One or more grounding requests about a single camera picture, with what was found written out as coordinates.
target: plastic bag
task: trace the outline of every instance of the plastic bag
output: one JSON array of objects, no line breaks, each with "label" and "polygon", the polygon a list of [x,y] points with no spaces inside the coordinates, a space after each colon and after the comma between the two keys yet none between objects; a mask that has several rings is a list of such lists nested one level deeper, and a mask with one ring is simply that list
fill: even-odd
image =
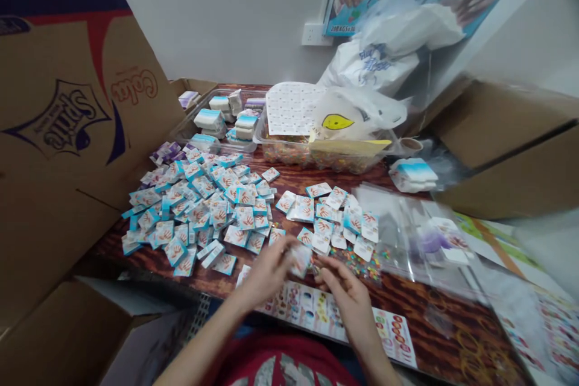
[{"label": "plastic bag", "polygon": [[360,45],[383,43],[390,57],[406,56],[424,45],[430,50],[441,48],[464,38],[455,13],[437,3],[380,0],[364,17],[356,27]]},{"label": "plastic bag", "polygon": [[415,0],[380,0],[364,15],[350,42],[341,44],[317,84],[368,87],[395,95],[418,66],[417,49],[464,37],[450,8]]},{"label": "plastic bag", "polygon": [[406,121],[404,104],[373,90],[330,87],[312,112],[317,139],[373,139],[377,130],[391,130]]}]

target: printed card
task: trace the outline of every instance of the printed card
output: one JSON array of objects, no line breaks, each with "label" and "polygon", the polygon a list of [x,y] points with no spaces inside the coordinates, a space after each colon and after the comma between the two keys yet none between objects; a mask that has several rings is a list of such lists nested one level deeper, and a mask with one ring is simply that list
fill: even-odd
[{"label": "printed card", "polygon": [[247,241],[247,245],[245,248],[250,252],[255,253],[256,255],[259,255],[259,252],[261,252],[261,249],[264,246],[264,241],[265,241],[264,235],[261,235],[259,232],[252,231],[249,235],[249,239]]},{"label": "printed card", "polygon": [[248,231],[242,230],[241,228],[234,225],[229,225],[227,227],[227,232],[225,233],[225,238],[223,241],[228,242],[229,244],[245,247],[248,237]]},{"label": "printed card", "polygon": [[334,224],[323,219],[316,219],[314,222],[314,234],[320,235],[324,240],[330,243],[334,232]]},{"label": "printed card", "polygon": [[296,264],[290,269],[292,274],[302,279],[308,272],[308,267],[312,261],[312,250],[306,245],[299,245],[291,250],[291,254],[296,260]]},{"label": "printed card", "polygon": [[371,212],[362,214],[362,236],[373,243],[378,242],[378,218]]},{"label": "printed card", "polygon": [[340,235],[339,233],[333,233],[332,234],[332,246],[334,246],[335,248],[340,248],[340,249],[345,249],[348,248],[348,244],[346,242],[346,239]]},{"label": "printed card", "polygon": [[233,269],[235,268],[236,261],[237,258],[235,256],[224,253],[221,255],[221,259],[219,259],[212,268],[215,271],[219,271],[220,273],[231,276]]},{"label": "printed card", "polygon": [[330,239],[319,233],[315,233],[312,239],[312,248],[320,255],[326,256],[330,253]]},{"label": "printed card", "polygon": [[371,241],[366,240],[362,236],[356,239],[356,244],[354,245],[354,253],[358,255],[363,260],[369,262],[372,259],[372,253],[374,252],[375,244]]},{"label": "printed card", "polygon": [[249,272],[251,270],[252,270],[252,268],[249,265],[246,265],[246,264],[243,265],[243,267],[241,268],[241,271],[239,272],[239,276],[237,277],[237,283],[235,284],[235,288],[237,288],[243,282],[245,282],[245,280],[247,279],[247,276],[249,276]]},{"label": "printed card", "polygon": [[340,187],[334,187],[330,196],[327,197],[325,205],[337,211],[345,203],[347,196],[348,193],[345,190]]}]

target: red shirt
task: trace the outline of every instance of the red shirt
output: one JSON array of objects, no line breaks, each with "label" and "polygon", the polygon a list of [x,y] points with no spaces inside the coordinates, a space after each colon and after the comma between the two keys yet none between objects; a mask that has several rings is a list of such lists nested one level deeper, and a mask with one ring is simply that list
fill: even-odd
[{"label": "red shirt", "polygon": [[216,385],[354,386],[358,383],[324,345],[300,335],[251,334],[235,341]]}]

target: plastic container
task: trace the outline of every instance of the plastic container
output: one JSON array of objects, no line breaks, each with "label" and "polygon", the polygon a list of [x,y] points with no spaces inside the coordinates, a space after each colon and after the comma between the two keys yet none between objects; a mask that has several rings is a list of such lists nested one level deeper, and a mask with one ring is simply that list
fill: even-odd
[{"label": "plastic container", "polygon": [[[197,127],[193,123],[193,119],[198,115],[201,109],[209,109],[209,101],[213,97],[226,97],[230,93],[232,93],[235,89],[214,89],[209,94],[199,101],[197,107],[191,110],[187,117],[171,131],[169,134],[169,138],[171,142],[177,142],[181,146],[187,144],[191,137],[196,133],[201,133],[201,128]],[[244,90],[241,89],[241,101],[243,105],[248,98],[265,98],[266,91],[265,90]],[[233,124],[227,124],[227,130],[231,130],[233,128]],[[257,149],[257,144],[254,142],[250,142],[247,145],[238,145],[238,144],[231,144],[227,141],[227,139],[223,139],[220,141],[222,145],[226,145],[226,149],[231,153],[243,153],[243,154],[253,154],[255,149]]]},{"label": "plastic container", "polygon": [[399,140],[392,130],[382,131],[380,139],[391,140],[392,144],[378,154],[371,156],[310,151],[308,138],[305,136],[270,136],[266,110],[259,117],[253,135],[253,141],[262,145],[265,160],[270,163],[279,161],[286,165],[316,166],[318,169],[330,168],[336,172],[349,171],[353,174],[363,174],[372,169],[385,156],[401,153]]}]

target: electrical outlet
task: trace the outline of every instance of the electrical outlet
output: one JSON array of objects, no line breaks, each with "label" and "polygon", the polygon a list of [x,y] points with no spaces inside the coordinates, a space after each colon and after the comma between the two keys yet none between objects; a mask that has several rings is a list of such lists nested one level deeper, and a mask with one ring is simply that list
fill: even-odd
[{"label": "electrical outlet", "polygon": [[323,34],[323,23],[306,23],[303,25],[302,45],[333,45],[334,38]]}]

